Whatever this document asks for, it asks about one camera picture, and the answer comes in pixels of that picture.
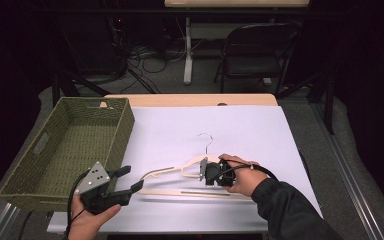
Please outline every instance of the chair backrest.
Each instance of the chair backrest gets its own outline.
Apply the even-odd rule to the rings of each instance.
[[[292,23],[246,25],[228,35],[225,50],[229,45],[288,46],[299,38],[300,32],[300,27]]]

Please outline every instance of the metal hook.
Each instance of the metal hook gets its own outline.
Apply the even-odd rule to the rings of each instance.
[[[213,143],[213,136],[211,136],[211,134],[209,134],[209,133],[200,133],[200,134],[198,134],[198,137],[201,136],[202,134],[207,134],[211,138],[211,142],[208,143],[208,145],[205,147],[205,154],[208,154],[208,146],[210,146],[211,143]]]

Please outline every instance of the basket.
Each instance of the basket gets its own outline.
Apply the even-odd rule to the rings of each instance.
[[[0,197],[22,210],[65,212],[80,174],[97,161],[120,168],[134,121],[127,98],[61,98]]]

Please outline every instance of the forearm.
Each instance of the forearm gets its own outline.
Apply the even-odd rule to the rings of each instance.
[[[258,214],[268,221],[275,239],[342,239],[297,189],[273,179],[262,181],[252,193]]]

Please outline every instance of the hand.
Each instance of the hand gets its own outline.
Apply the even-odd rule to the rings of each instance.
[[[93,240],[98,234],[99,228],[114,217],[121,209],[120,205],[114,205],[105,212],[93,215],[88,211],[83,211],[84,206],[79,195],[73,196],[71,206],[71,216],[80,215],[71,223],[71,230],[68,235],[70,240]]]
[[[231,167],[239,166],[241,163],[259,165],[257,162],[248,162],[241,159],[240,157],[230,156],[228,154],[222,154],[219,158],[226,160]],[[258,184],[267,178],[265,173],[249,168],[235,169],[235,174],[235,184],[232,187],[224,187],[224,189],[230,193],[241,193],[247,197],[251,197]]]

